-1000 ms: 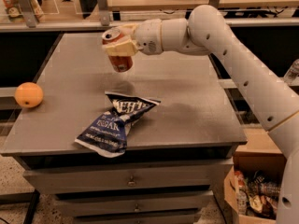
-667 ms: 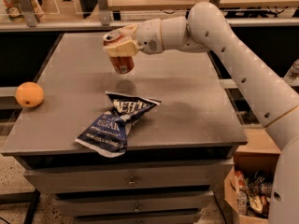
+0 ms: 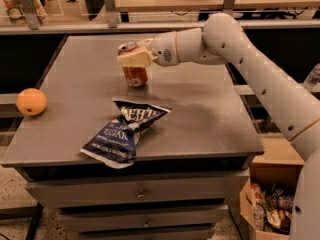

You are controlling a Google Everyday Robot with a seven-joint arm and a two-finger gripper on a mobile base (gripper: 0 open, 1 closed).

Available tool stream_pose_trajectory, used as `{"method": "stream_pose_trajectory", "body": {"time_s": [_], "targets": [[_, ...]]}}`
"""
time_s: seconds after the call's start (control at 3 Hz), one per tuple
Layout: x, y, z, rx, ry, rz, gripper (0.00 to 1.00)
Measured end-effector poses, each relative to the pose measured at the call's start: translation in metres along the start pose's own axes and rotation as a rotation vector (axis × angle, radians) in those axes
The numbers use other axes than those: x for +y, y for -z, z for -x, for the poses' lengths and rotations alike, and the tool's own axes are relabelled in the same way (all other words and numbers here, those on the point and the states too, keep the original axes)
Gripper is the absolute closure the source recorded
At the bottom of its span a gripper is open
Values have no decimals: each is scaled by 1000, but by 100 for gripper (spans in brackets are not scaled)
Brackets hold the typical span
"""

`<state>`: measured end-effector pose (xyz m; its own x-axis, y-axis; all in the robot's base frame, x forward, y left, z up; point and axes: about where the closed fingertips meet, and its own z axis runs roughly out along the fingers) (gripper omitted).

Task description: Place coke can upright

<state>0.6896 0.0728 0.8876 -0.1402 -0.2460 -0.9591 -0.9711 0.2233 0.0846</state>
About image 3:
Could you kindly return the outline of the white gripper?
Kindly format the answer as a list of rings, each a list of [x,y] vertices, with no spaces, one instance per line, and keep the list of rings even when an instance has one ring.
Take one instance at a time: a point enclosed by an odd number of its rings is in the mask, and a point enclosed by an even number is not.
[[[176,37],[176,32],[166,32],[140,40],[139,50],[118,55],[117,60],[123,67],[149,67],[153,62],[163,67],[178,65]]]

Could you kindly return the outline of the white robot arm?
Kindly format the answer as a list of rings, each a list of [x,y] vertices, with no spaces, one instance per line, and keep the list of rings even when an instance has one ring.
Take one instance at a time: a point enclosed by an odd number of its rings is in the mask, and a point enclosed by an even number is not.
[[[201,28],[144,39],[118,61],[129,67],[233,64],[304,160],[289,240],[319,240],[320,102],[259,51],[232,16],[216,13]]]

